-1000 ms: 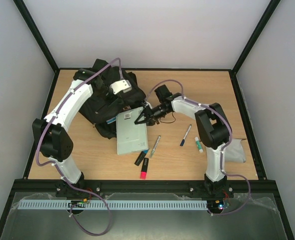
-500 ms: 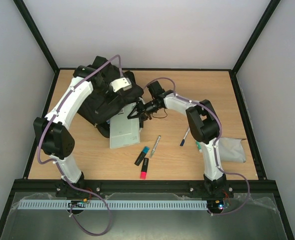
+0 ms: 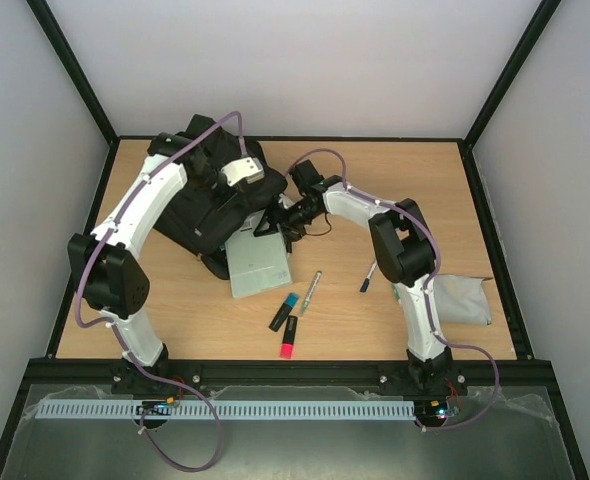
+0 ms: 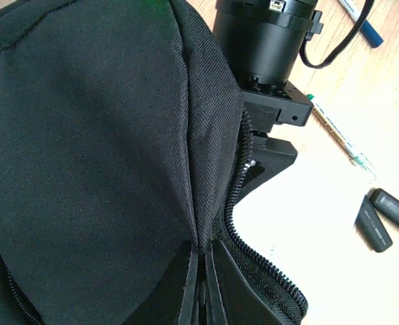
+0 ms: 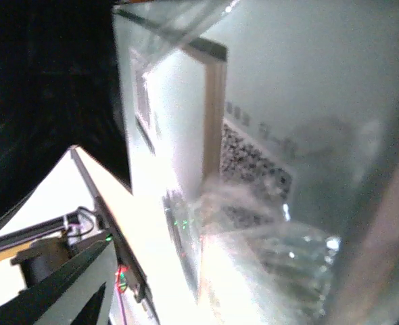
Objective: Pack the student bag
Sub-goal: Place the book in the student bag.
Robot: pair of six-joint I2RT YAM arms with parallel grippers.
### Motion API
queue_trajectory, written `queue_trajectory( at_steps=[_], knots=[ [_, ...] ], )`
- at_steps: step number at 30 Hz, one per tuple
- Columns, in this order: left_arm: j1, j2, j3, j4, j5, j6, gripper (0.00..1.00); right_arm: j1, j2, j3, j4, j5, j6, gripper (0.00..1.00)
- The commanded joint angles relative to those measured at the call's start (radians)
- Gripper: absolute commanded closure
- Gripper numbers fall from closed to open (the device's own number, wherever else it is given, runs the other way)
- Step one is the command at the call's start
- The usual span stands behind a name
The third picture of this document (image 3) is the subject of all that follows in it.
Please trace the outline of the black backpack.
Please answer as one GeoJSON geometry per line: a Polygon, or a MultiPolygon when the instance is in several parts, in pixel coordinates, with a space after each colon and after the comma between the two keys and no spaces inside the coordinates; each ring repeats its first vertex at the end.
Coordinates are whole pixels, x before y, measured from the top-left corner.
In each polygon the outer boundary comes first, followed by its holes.
{"type": "Polygon", "coordinates": [[[227,184],[221,169],[243,155],[238,137],[218,128],[181,158],[188,182],[154,224],[155,230],[199,257],[221,280],[229,278],[225,242],[249,215],[270,206],[287,186],[284,175],[268,166],[259,142],[245,146],[263,167],[263,178],[227,184]]]}

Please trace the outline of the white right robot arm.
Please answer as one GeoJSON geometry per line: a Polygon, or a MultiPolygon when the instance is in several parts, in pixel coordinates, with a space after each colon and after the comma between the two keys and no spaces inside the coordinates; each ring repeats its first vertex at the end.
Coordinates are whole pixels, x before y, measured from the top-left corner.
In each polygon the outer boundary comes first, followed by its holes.
{"type": "Polygon", "coordinates": [[[370,233],[376,267],[393,285],[408,330],[408,375],[419,391],[435,390],[452,364],[438,319],[434,278],[441,264],[436,242],[417,203],[382,200],[346,178],[323,177],[305,160],[290,176],[301,199],[290,207],[275,200],[254,230],[257,237],[280,233],[287,244],[303,238],[320,215],[345,218],[370,233]]]}

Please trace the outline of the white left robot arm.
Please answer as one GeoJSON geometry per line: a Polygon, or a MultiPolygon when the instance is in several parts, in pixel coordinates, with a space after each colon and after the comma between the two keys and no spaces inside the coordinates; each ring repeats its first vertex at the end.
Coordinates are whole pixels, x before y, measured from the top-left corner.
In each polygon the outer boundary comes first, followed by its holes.
{"type": "Polygon", "coordinates": [[[205,143],[219,126],[196,138],[161,134],[150,144],[141,170],[117,206],[88,234],[75,234],[67,251],[76,287],[76,324],[103,324],[113,332],[122,356],[143,372],[161,359],[145,304],[150,282],[138,260],[155,223],[190,181],[208,191],[249,184],[262,178],[261,162],[250,155],[242,135],[233,139],[234,157],[216,166],[204,155],[205,143]]]}

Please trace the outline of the grey notebook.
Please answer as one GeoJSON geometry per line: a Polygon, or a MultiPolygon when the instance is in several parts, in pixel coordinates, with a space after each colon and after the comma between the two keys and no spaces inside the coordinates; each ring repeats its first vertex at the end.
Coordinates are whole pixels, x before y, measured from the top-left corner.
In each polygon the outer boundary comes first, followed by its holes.
{"type": "Polygon", "coordinates": [[[225,243],[232,296],[256,295],[292,283],[288,253],[280,230],[256,237],[263,211],[246,218],[225,243]]]}

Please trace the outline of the grey pencil pouch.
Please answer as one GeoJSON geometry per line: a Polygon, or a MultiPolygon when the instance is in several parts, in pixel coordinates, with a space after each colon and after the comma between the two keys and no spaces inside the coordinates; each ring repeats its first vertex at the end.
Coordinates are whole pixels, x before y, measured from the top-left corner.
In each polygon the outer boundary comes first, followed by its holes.
{"type": "Polygon", "coordinates": [[[434,280],[436,310],[442,323],[488,326],[491,309],[483,285],[486,278],[437,275],[434,280]]]}

